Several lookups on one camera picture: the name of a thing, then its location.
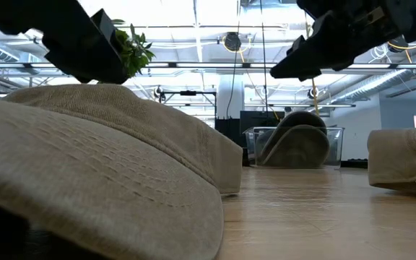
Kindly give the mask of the black metal stand frame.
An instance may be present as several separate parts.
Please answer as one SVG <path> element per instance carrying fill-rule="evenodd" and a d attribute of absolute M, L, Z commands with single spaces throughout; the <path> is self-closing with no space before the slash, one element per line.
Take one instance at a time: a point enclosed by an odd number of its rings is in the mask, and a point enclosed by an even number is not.
<path fill-rule="evenodd" d="M 154 91 L 155 101 L 203 121 L 217 119 L 217 93 L 195 90 Z"/>

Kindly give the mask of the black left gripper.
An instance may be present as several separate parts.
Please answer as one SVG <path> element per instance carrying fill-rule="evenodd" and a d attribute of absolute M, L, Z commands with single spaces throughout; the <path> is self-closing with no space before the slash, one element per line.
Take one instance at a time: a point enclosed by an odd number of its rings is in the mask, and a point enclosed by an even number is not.
<path fill-rule="evenodd" d="M 0 0 L 0 31 L 16 35 L 29 29 L 43 32 L 45 58 L 81 83 L 121 84 L 128 79 L 115 26 L 104 9 L 90 19 L 77 0 Z M 64 38 L 73 46 L 60 44 Z"/>

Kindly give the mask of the green potted plant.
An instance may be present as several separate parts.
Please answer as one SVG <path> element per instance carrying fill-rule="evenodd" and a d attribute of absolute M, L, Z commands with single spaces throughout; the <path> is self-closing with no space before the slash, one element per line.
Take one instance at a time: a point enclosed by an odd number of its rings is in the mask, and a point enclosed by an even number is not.
<path fill-rule="evenodd" d="M 142 74 L 142 68 L 148 65 L 155 54 L 151 52 L 152 43 L 148 43 L 144 33 L 136 33 L 133 24 L 130 24 L 130 35 L 123 30 L 115 29 L 113 39 L 118 44 L 117 51 L 128 78 L 137 73 Z"/>

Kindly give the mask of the black computer monitor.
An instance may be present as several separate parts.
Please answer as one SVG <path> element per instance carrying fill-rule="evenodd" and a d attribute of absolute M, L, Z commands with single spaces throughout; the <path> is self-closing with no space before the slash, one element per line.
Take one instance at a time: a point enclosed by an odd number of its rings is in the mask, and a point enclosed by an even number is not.
<path fill-rule="evenodd" d="M 242 131 L 257 126 L 276 126 L 285 117 L 284 112 L 242 110 L 240 129 Z"/>

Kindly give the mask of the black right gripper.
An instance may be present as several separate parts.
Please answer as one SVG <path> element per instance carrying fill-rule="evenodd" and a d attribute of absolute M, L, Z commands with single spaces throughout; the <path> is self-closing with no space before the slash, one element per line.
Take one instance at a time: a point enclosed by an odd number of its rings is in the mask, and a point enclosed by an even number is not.
<path fill-rule="evenodd" d="M 314 19 L 313 33 L 297 38 L 286 57 L 271 68 L 276 79 L 313 79 L 322 69 L 352 65 L 354 54 L 392 39 L 392 21 L 384 0 L 297 0 Z"/>

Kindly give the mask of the long ceiling light bar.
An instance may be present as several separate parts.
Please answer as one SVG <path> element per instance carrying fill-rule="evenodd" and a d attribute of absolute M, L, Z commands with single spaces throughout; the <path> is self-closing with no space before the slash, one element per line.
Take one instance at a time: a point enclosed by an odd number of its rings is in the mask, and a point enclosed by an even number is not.
<path fill-rule="evenodd" d="M 246 68 L 256 69 L 266 67 L 271 69 L 273 63 L 190 63 L 190 62 L 152 62 L 146 65 L 146 68 L 214 68 L 214 69 L 230 69 L 230 68 Z M 0 63 L 0 69 L 47 69 L 54 68 L 55 65 L 50 63 Z"/>

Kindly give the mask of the clear plastic container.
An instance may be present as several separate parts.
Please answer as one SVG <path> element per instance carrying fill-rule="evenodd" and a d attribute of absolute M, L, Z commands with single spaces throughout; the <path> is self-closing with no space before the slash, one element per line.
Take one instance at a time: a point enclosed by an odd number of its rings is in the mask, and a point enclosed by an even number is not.
<path fill-rule="evenodd" d="M 276 127 L 252 127 L 247 129 L 244 134 L 246 136 L 246 149 L 248 153 L 248 162 L 253 167 L 269 168 L 256 164 L 256 142 L 260 135 Z M 326 128 L 327 138 L 329 140 L 330 149 L 327 159 L 320 168 L 338 169 L 341 166 L 342 158 L 342 142 L 344 137 L 343 128 Z"/>

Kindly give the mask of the beige cotton baseball cap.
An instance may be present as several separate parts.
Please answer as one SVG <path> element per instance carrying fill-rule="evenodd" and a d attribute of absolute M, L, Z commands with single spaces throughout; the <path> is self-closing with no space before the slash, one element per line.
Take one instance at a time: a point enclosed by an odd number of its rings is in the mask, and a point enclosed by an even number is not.
<path fill-rule="evenodd" d="M 0 99 L 0 260 L 215 260 L 242 150 L 116 84 Z"/>
<path fill-rule="evenodd" d="M 371 186 L 416 194 L 416 128 L 372 131 L 367 148 Z"/>

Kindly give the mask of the black equipment box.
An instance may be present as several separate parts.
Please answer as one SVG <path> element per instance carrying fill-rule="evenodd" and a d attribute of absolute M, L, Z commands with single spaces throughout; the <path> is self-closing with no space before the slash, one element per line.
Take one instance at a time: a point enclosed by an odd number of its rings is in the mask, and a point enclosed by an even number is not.
<path fill-rule="evenodd" d="M 241 120 L 239 118 L 216 119 L 214 127 L 228 139 L 241 147 L 246 147 L 245 134 L 241 131 Z"/>

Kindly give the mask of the black table edge rail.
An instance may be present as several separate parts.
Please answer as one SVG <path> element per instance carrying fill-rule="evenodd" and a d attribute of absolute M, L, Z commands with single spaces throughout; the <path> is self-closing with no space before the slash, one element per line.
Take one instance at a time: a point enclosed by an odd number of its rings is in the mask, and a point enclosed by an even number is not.
<path fill-rule="evenodd" d="M 361 168 L 367 169 L 368 168 L 368 160 L 364 159 L 350 159 L 350 160 L 342 160 L 341 161 L 342 168 Z"/>

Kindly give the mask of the dark grey baseball cap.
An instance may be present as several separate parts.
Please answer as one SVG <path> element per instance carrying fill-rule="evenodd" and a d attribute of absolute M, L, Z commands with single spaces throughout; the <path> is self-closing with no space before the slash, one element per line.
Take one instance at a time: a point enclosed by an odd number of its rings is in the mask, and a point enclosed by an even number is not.
<path fill-rule="evenodd" d="M 310 125 L 267 131 L 257 139 L 256 164 L 270 168 L 320 168 L 330 149 L 324 131 Z"/>
<path fill-rule="evenodd" d="M 282 135 L 291 130 L 292 127 L 299 125 L 313 126 L 320 130 L 324 135 L 327 135 L 326 124 L 324 121 L 316 114 L 302 110 L 290 113 L 280 121 L 271 135 L 272 142 L 277 142 Z"/>

